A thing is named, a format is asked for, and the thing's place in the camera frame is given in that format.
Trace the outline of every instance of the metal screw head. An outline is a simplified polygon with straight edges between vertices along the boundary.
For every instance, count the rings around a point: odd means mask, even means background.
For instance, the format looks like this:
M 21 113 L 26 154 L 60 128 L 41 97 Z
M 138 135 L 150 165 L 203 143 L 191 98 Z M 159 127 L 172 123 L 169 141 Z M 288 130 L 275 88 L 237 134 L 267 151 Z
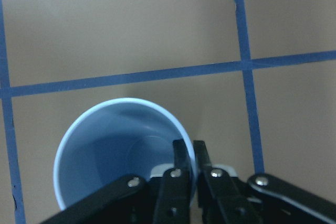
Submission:
M 138 177 L 134 177 L 133 179 L 131 179 L 130 181 L 128 181 L 127 185 L 129 187 L 135 187 L 138 186 L 140 184 L 140 179 Z
M 175 169 L 170 172 L 170 176 L 173 178 L 178 178 L 182 174 L 181 169 Z
M 223 171 L 221 169 L 215 168 L 211 170 L 212 177 L 217 178 L 217 177 L 222 177 L 222 175 L 223 175 Z
M 267 186 L 268 178 L 262 176 L 256 177 L 256 184 L 259 186 Z

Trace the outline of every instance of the blue cup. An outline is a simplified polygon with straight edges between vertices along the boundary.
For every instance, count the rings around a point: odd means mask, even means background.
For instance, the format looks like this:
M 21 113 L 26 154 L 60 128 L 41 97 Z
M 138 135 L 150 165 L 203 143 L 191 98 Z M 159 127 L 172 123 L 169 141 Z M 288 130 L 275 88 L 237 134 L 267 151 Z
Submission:
M 197 169 L 192 142 L 165 108 L 138 98 L 99 103 L 63 136 L 54 162 L 54 190 L 61 210 L 126 174 L 146 180 L 173 167 L 173 141 L 183 139 L 191 161 L 192 196 Z

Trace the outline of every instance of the cup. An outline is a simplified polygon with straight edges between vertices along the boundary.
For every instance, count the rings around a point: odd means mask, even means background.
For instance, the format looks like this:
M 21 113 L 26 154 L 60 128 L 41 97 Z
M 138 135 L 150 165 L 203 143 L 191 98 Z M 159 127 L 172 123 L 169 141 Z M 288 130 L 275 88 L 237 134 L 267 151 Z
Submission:
M 174 165 L 174 140 L 183 139 L 191 161 L 192 195 L 197 169 L 192 142 L 178 119 L 148 100 L 117 98 L 78 117 L 63 136 L 54 162 L 54 190 L 61 210 L 126 174 L 147 181 Z

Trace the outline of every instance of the cup rim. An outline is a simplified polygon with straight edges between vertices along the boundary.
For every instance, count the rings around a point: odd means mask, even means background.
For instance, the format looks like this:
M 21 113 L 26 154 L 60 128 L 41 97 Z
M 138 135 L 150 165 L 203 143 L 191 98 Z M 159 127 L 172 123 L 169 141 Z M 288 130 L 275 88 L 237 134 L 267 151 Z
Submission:
M 59 208 L 61 210 L 66 209 L 66 205 L 65 202 L 62 198 L 61 195 L 61 189 L 60 189 L 60 184 L 59 184 L 59 165 L 60 165 L 60 161 L 61 161 L 61 157 L 64 151 L 65 146 L 67 145 L 67 142 L 69 140 L 69 138 L 71 137 L 72 133 L 76 130 L 76 128 L 80 125 L 80 123 L 82 121 L 84 121 L 87 117 L 89 117 L 91 114 L 97 112 L 98 110 L 105 108 L 107 106 L 111 106 L 114 104 L 120 104 L 120 103 L 135 103 L 135 104 L 140 104 L 143 106 L 148 106 L 158 112 L 160 112 L 161 114 L 163 114 L 166 118 L 168 118 L 168 120 L 170 122 L 172 122 L 174 124 L 174 126 L 177 128 L 177 130 L 180 132 L 180 134 L 183 137 L 183 140 L 185 142 L 185 145 L 187 147 L 187 151 L 190 157 L 190 161 L 191 161 L 191 169 L 192 169 L 192 174 L 193 174 L 193 181 L 192 181 L 192 196 L 191 199 L 193 198 L 193 195 L 195 193 L 195 189 L 196 189 L 196 180 L 197 180 L 197 167 L 196 167 L 196 160 L 195 160 L 195 153 L 194 153 L 194 149 L 193 149 L 193 144 L 185 130 L 185 128 L 183 127 L 183 125 L 179 122 L 179 120 L 171 113 L 169 112 L 167 109 L 165 109 L 164 107 L 151 102 L 149 100 L 145 100 L 145 99 L 141 99 L 141 98 L 132 98 L 132 97 L 125 97 L 125 98 L 115 98 L 115 99 L 111 99 L 108 101 L 104 101 L 101 103 L 98 103 L 96 105 L 94 105 L 93 107 L 89 108 L 88 110 L 86 110 L 84 113 L 82 113 L 77 119 L 75 119 L 75 121 L 71 124 L 71 126 L 68 128 L 68 130 L 65 132 L 64 136 L 62 137 L 60 144 L 57 148 L 57 152 L 56 152 L 56 156 L 55 156 L 55 160 L 54 160 L 54 169 L 53 169 L 53 183 L 54 183 L 54 191 L 55 191 L 55 196 L 56 196 L 56 200 L 57 203 L 59 205 Z

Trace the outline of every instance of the beige surface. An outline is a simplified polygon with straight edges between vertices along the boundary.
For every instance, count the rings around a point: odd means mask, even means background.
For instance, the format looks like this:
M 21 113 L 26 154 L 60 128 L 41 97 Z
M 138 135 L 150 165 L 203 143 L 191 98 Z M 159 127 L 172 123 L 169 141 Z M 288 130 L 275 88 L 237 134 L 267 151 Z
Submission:
M 117 97 L 144 98 L 163 106 L 192 140 L 206 142 L 213 163 L 234 166 L 243 179 L 253 173 L 240 72 L 14 98 L 28 224 L 58 211 L 52 169 L 66 129 L 85 110 Z
M 0 223 L 14 223 L 14 201 L 8 168 L 7 145 L 0 100 Z
M 233 0 L 3 0 L 11 84 L 239 60 Z
M 336 202 L 336 61 L 255 71 L 265 170 Z
M 336 0 L 245 0 L 252 58 L 335 50 Z

